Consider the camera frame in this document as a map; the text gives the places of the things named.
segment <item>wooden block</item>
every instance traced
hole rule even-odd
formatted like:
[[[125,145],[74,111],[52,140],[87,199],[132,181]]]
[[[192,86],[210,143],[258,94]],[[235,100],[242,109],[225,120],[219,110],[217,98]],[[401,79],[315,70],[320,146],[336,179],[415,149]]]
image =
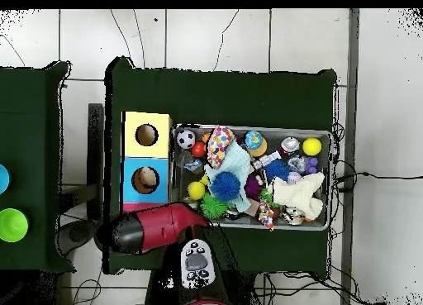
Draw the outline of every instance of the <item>wooden block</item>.
[[[125,112],[125,157],[168,158],[169,114]]]
[[[248,200],[251,202],[251,205],[244,213],[255,217],[255,215],[257,214],[257,210],[259,209],[260,203],[251,198],[248,198]]]
[[[124,203],[166,203],[169,160],[125,157]]]

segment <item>blue box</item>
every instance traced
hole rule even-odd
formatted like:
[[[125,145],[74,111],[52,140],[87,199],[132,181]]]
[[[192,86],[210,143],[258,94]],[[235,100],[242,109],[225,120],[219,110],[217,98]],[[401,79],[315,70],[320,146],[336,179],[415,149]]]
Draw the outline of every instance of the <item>blue box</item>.
[[[169,160],[125,157],[123,166],[124,203],[166,203],[168,201]],[[150,167],[159,175],[159,186],[152,193],[138,193],[132,186],[132,175],[138,168],[143,167]]]

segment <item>dark green table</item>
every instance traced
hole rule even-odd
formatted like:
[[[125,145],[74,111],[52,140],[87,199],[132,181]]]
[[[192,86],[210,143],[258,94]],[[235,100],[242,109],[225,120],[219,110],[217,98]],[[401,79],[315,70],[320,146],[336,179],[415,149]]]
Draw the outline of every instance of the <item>dark green table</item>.
[[[0,269],[72,271],[55,246],[59,217],[60,82],[68,64],[45,69],[0,68],[0,164],[12,175],[0,210],[13,207],[29,219],[19,242],[0,241]]]
[[[134,69],[125,58],[106,71],[106,165],[104,211],[118,212],[121,112],[168,113],[173,123],[225,124],[331,131],[336,74],[273,72],[201,73],[176,69]],[[205,231],[222,269],[227,244],[218,229]],[[243,271],[313,271],[326,276],[328,231],[248,230],[225,234]],[[111,253],[110,272],[158,269],[163,250],[148,255]]]

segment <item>orange ball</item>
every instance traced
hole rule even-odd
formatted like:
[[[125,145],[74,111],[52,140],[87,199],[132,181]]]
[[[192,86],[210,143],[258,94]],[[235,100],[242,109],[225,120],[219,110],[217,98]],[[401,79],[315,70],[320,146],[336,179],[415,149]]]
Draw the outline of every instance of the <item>orange ball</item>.
[[[191,154],[196,158],[202,158],[206,154],[206,144],[204,142],[196,142],[191,148]]]

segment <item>green cup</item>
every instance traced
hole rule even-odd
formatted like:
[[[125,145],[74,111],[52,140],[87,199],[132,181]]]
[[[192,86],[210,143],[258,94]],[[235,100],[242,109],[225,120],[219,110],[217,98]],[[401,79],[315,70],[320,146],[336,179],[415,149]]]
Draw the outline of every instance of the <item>green cup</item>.
[[[28,220],[17,209],[4,209],[0,212],[0,239],[6,242],[20,241],[28,231]]]

